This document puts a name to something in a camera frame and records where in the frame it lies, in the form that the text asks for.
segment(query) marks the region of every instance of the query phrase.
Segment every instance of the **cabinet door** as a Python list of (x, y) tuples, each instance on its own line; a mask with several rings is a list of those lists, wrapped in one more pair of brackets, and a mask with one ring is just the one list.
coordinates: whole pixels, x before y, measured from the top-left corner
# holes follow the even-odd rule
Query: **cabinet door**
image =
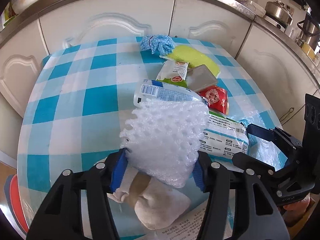
[(209, 41), (234, 57), (250, 23), (238, 15), (199, 0), (175, 0), (170, 36)]
[[(317, 91), (314, 96), (320, 98), (319, 91)], [(282, 125), (283, 130), (290, 133), (300, 141), (302, 141), (304, 127), (306, 125), (306, 121), (304, 120), (304, 111), (305, 106), (303, 106), (303, 108), (301, 108), (292, 118)]]
[(81, 0), (40, 18), (50, 53), (80, 43), (169, 33), (174, 0)]
[(317, 90), (295, 56), (256, 26), (250, 30), (237, 61), (264, 93), (279, 119), (294, 108), (284, 121), (304, 106), (305, 93), (313, 95)]
[(1, 155), (3, 154), (8, 155), (14, 160), (17, 159), (21, 125), (22, 117), (9, 105), (3, 95), (0, 94), (0, 162), (2, 161), (11, 165), (11, 163), (9, 163), (10, 158), (8, 158), (8, 162), (2, 160)]
[(38, 20), (0, 49), (0, 92), (22, 117), (46, 56)]

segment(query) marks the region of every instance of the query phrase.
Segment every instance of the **table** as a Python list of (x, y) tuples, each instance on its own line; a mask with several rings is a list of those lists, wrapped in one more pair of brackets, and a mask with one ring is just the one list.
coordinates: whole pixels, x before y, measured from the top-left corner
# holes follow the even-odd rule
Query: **table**
[[(141, 39), (122, 37), (81, 44), (43, 60), (18, 147), (19, 191), (28, 225), (64, 169), (88, 170), (119, 149), (119, 133), (135, 108), (136, 83), (155, 79), (165, 61), (150, 50), (140, 51)], [(205, 53), (218, 64), (218, 86), (228, 91), (228, 117), (247, 119), (266, 128), (281, 127), (255, 82), (221, 46), (183, 38), (173, 41), (176, 46), (184, 44)], [(276, 152), (273, 158), (278, 160)], [(192, 200), (190, 209), (207, 198), (193, 179), (180, 190)], [(121, 237), (128, 240), (146, 232), (126, 203), (110, 200), (110, 206)]]

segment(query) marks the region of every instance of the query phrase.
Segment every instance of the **cabinet handle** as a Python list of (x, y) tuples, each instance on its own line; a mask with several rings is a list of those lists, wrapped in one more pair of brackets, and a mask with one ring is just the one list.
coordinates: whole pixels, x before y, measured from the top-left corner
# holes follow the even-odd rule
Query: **cabinet handle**
[(286, 112), (283, 116), (281, 116), (281, 117), (279, 118), (279, 122), (284, 121), (284, 119), (286, 119), (286, 117), (287, 117), (290, 113), (292, 113), (293, 111), (294, 111), (294, 107), (291, 107), (288, 112)]

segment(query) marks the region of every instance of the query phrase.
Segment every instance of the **plastic wrap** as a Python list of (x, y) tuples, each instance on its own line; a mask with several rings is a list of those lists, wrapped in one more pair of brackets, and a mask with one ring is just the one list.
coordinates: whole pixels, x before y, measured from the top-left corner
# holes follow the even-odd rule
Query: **plastic wrap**
[(128, 163), (159, 181), (181, 188), (198, 158), (200, 140), (208, 122), (208, 107), (200, 101), (148, 99), (127, 120), (131, 130), (120, 133)]
[[(234, 111), (232, 106), (230, 106), (230, 111), (232, 112), (227, 117), (242, 123), (245, 127), (254, 123), (267, 129), (274, 128), (275, 126), (281, 128), (279, 120), (275, 117), (274, 120), (277, 123), (274, 124), (271, 119), (272, 113), (269, 113), (268, 111), (263, 113), (259, 113), (257, 110), (248, 111), (245, 116), (239, 114), (240, 111)], [(284, 158), (286, 157), (272, 142), (265, 141), (251, 134), (249, 134), (248, 137), (250, 141), (250, 147), (247, 153), (248, 155), (273, 166), (276, 171), (283, 167), (284, 163), (280, 162), (279, 155), (282, 155)]]

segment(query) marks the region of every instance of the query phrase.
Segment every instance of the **pot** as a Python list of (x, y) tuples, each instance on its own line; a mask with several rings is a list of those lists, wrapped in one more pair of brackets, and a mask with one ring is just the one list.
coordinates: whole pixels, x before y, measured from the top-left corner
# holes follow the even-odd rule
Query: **pot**
[(292, 24), (292, 16), (281, 0), (267, 2), (265, 10), (267, 16), (277, 21), (284, 28)]
[(318, 42), (320, 40), (320, 27), (318, 22), (314, 20), (310, 14), (306, 14), (303, 21), (298, 22), (297, 26), (301, 29), (299, 39), (309, 44), (309, 46), (316, 50)]

